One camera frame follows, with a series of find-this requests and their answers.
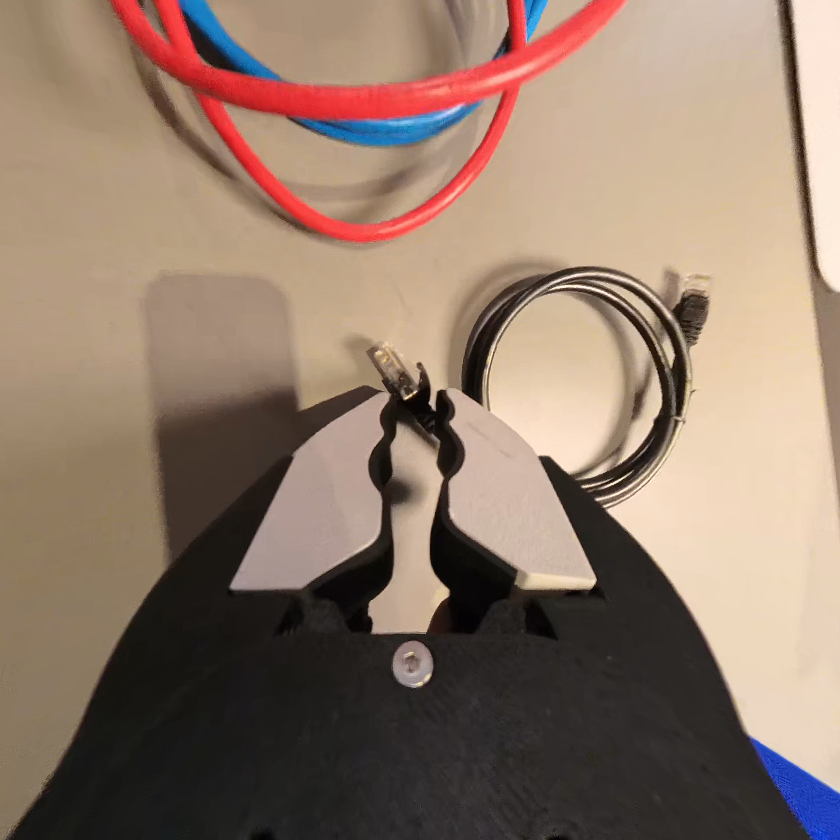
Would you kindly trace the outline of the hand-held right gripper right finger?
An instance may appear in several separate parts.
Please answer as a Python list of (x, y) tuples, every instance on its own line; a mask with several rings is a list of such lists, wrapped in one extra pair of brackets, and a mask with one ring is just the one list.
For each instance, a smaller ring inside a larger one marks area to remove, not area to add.
[(497, 602), (588, 593), (596, 576), (533, 448), (465, 393), (436, 399), (442, 484), (429, 558), (463, 621)]

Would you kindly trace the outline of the blue cloth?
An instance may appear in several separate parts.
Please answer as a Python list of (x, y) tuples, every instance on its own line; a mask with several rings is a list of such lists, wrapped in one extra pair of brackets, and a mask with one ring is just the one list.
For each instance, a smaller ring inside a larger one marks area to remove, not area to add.
[(839, 792), (750, 738), (787, 805), (812, 839), (839, 839)]

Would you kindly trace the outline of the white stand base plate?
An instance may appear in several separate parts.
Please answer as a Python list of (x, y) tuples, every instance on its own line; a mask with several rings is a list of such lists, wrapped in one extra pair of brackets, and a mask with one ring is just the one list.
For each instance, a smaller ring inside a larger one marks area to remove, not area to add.
[(788, 1), (813, 260), (839, 293), (839, 2)]

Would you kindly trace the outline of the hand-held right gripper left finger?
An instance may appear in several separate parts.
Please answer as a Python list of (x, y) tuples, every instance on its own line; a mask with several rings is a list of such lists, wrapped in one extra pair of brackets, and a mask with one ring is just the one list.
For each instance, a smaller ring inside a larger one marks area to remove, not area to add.
[(307, 593), (363, 612), (392, 578), (396, 399), (374, 392), (299, 447), (252, 538), (233, 593)]

